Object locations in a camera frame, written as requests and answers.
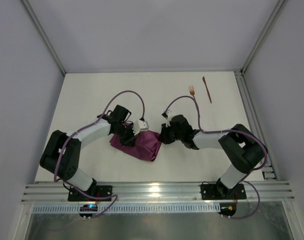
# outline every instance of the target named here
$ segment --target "white wall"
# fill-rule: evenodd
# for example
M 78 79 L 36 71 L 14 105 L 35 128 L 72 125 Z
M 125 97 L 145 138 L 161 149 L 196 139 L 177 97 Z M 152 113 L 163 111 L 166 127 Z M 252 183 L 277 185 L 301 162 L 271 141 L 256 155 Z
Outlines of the white wall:
M 63 76 L 19 0 L 0 0 L 0 240 L 34 180 Z
M 246 73 L 279 175 L 304 214 L 304 0 L 290 0 Z
M 30 0 L 68 73 L 240 69 L 277 0 Z

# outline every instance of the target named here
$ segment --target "metal rail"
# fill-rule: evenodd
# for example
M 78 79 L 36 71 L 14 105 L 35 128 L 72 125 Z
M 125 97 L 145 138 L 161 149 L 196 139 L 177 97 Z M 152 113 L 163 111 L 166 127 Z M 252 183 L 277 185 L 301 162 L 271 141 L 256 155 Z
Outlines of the metal rail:
M 261 201 L 293 201 L 294 196 L 286 181 L 254 181 Z M 118 204 L 173 204 L 204 203 L 200 194 L 200 182 L 101 182 L 112 185 L 113 194 L 118 195 Z M 251 186 L 244 184 L 246 200 L 255 202 L 257 196 Z M 40 182 L 27 185 L 22 204 L 66 204 L 67 190 L 61 183 Z M 224 203 L 230 200 L 211 200 L 206 203 Z M 68 202 L 69 204 L 94 203 L 94 201 Z
M 257 112 L 255 110 L 253 100 L 251 94 L 248 90 L 246 79 L 241 74 L 241 72 L 234 72 L 236 83 L 238 89 L 240 91 L 241 99 L 243 102 L 245 114 L 247 117 L 248 124 L 250 126 L 251 132 L 258 137 L 266 146 L 268 147 L 267 141 L 264 137 L 260 121 L 258 119 Z M 277 178 L 277 170 L 275 169 L 275 165 L 273 164 L 273 156 L 272 151 L 269 151 L 268 154 L 268 164 L 265 168 L 262 169 L 264 179 L 266 180 L 278 180 Z
M 260 35 L 258 36 L 252 50 L 250 51 L 250 53 L 249 53 L 249 55 L 248 55 L 248 57 L 247 57 L 247 59 L 244 63 L 244 66 L 241 70 L 243 74 L 246 73 L 248 67 L 252 63 L 255 56 L 257 55 L 257 53 L 260 50 L 261 46 L 263 45 L 265 39 L 267 38 L 268 34 L 270 33 L 271 29 L 273 28 L 276 20 L 280 16 L 280 14 L 281 14 L 283 8 L 285 7 L 286 3 L 287 3 L 287 0 L 278 0 L 278 2 L 276 3 L 273 11 L 271 12 L 271 15 L 267 19 Z
M 63 76 L 66 75 L 66 71 L 64 69 L 64 66 L 62 64 L 62 62 L 60 61 L 51 41 L 49 40 L 49 38 L 46 35 L 45 30 L 43 29 L 40 21 L 38 20 L 30 2 L 28 0 L 21 0 L 21 3 L 23 5 L 23 7 L 26 10 L 26 13 L 28 14 L 29 18 L 31 19 L 32 23 L 34 24 L 34 27 L 36 29 L 36 31 L 38 32 L 38 34 L 40 35 L 42 41 L 44 42 L 45 47 L 47 48 L 47 50 L 49 51 L 50 55 L 52 56 L 54 62 L 56 63 L 57 67 L 60 69 L 61 73 Z

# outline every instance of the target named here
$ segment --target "white arm segment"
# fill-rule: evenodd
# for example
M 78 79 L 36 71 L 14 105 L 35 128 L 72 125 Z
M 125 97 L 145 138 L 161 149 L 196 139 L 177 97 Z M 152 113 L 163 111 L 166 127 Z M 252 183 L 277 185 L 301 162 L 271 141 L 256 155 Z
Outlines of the white arm segment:
M 74 176 L 72 176 L 68 182 L 86 192 L 93 183 L 93 179 L 78 168 Z
M 223 183 L 223 185 L 228 189 L 232 189 L 242 180 L 243 177 L 245 177 L 245 175 L 245 173 L 240 172 L 233 166 L 233 164 L 231 164 L 221 177 L 221 183 Z
M 93 125 L 74 136 L 74 139 L 79 139 L 82 142 L 81 149 L 91 144 L 92 142 L 107 136 L 110 133 L 111 125 L 104 119 L 101 119 L 96 125 Z M 67 136 L 70 136 L 74 131 L 69 131 Z
M 194 136 L 193 142 L 195 143 L 198 149 L 222 149 L 218 140 L 223 135 L 225 134 L 205 134 L 200 131 Z
M 104 119 L 101 119 L 96 125 L 83 130 L 74 136 L 74 139 L 79 139 L 82 142 L 81 149 L 94 142 L 95 140 L 105 137 L 110 133 L 111 125 Z M 67 136 L 70 136 L 74 131 L 69 131 Z M 78 187 L 82 191 L 87 191 L 93 183 L 93 179 L 84 173 L 81 169 L 77 169 L 69 183 Z

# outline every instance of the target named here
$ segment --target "purple cloth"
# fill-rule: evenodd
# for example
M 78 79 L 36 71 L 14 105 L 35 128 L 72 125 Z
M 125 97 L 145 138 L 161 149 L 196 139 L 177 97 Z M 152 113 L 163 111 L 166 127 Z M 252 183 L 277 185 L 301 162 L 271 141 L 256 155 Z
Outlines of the purple cloth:
M 110 143 L 116 149 L 137 159 L 153 162 L 162 144 L 158 140 L 159 135 L 154 131 L 143 131 L 137 136 L 135 146 L 122 146 L 119 137 L 114 135 Z

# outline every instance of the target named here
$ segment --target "purple cable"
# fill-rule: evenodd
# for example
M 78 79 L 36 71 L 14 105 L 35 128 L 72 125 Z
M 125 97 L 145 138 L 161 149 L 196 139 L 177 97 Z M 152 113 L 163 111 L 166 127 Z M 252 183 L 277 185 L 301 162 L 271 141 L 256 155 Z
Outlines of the purple cable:
M 263 152 L 264 152 L 264 162 L 262 163 L 261 166 L 256 167 L 256 168 L 253 168 L 252 171 L 262 169 L 262 168 L 266 165 L 266 163 L 267 163 L 267 151 L 266 151 L 264 145 L 261 143 L 261 141 L 260 141 L 259 139 L 257 139 L 256 137 L 254 137 L 253 135 L 248 134 L 248 133 L 243 132 L 243 131 L 234 130 L 234 129 L 216 130 L 216 131 L 204 131 L 204 130 L 202 129 L 202 127 L 201 127 L 200 109 L 199 109 L 199 107 L 198 107 L 198 104 L 197 104 L 197 101 L 196 101 L 195 96 L 191 97 L 191 96 L 184 95 L 184 96 L 179 96 L 179 97 L 177 97 L 176 99 L 174 99 L 174 100 L 169 104 L 169 106 L 166 108 L 165 112 L 167 112 L 167 110 L 170 108 L 170 106 L 171 106 L 174 102 L 176 102 L 177 100 L 179 100 L 179 99 L 181 99 L 181 98 L 189 98 L 189 99 L 192 99 L 192 100 L 194 101 L 194 104 L 195 104 L 195 107 L 196 107 L 196 111 L 197 111 L 197 124 L 198 124 L 198 128 L 199 128 L 203 133 L 205 133 L 205 134 L 236 133 L 236 134 L 242 134 L 242 135 L 244 135 L 244 136 L 246 136 L 246 137 L 248 137 L 248 138 L 254 140 L 254 141 L 262 148 L 262 150 L 263 150 Z M 256 212 L 258 211 L 258 209 L 259 209 L 259 207 L 260 207 L 260 205 L 261 205 L 261 199 L 260 199 L 259 193 L 258 193 L 257 189 L 255 188 L 255 186 L 254 186 L 253 184 L 251 184 L 250 182 L 248 182 L 248 181 L 244 181 L 244 180 L 250 175 L 251 172 L 249 172 L 247 175 L 245 175 L 245 176 L 241 179 L 240 182 L 245 182 L 245 183 L 251 185 L 251 186 L 253 187 L 254 191 L 256 192 L 256 194 L 257 194 L 257 199 L 258 199 L 256 209 L 255 209 L 251 214 L 249 214 L 249 215 L 247 215 L 247 216 L 241 216 L 241 217 L 236 217 L 236 216 L 235 216 L 235 217 L 230 217 L 231 219 L 242 220 L 242 219 L 249 218 L 249 217 L 253 216 L 254 214 L 256 214 Z
M 258 211 L 258 209 L 259 209 L 259 207 L 260 207 L 260 205 L 261 205 L 260 194 L 258 193 L 258 190 L 256 189 L 256 187 L 254 187 L 254 185 L 252 183 L 250 183 L 249 181 L 243 181 L 243 182 L 249 184 L 254 189 L 254 191 L 256 192 L 256 195 L 257 195 L 257 206 L 256 206 L 255 210 L 252 213 L 250 213 L 249 215 L 246 215 L 246 216 L 231 216 L 230 219 L 234 219 L 234 220 L 247 219 L 247 218 L 253 216 L 254 214 L 256 214 L 257 211 Z

